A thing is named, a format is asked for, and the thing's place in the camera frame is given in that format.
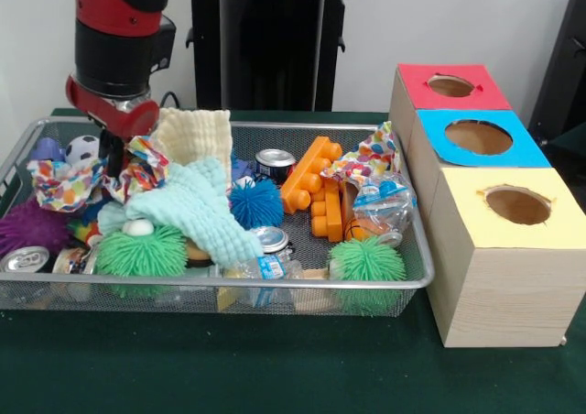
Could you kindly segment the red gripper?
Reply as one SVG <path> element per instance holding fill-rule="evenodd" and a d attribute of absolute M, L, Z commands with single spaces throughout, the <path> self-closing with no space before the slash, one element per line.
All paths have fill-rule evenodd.
<path fill-rule="evenodd" d="M 65 89 L 70 103 L 104 128 L 100 134 L 99 159 L 109 172 L 112 150 L 112 177 L 118 178 L 125 163 L 123 139 L 148 135 L 158 120 L 158 104 L 149 94 L 126 101 L 99 96 L 81 86 L 74 75 L 68 77 Z"/>

